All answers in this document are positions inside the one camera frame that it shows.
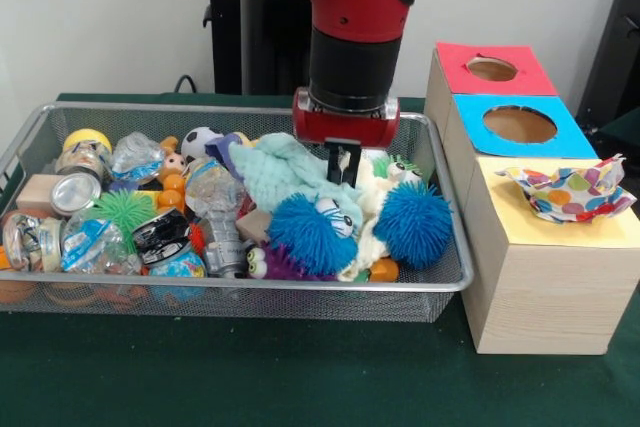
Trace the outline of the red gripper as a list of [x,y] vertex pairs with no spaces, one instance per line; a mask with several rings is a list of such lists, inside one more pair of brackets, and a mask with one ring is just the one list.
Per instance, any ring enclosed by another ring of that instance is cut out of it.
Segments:
[[[318,104],[306,87],[296,90],[293,100],[293,131],[300,140],[315,144],[325,142],[356,143],[343,147],[346,164],[343,167],[343,181],[355,186],[361,159],[361,147],[385,149],[395,137],[400,120],[397,98],[388,97],[385,103],[371,112],[335,112]],[[327,143],[327,180],[342,183],[339,164],[341,146]]]

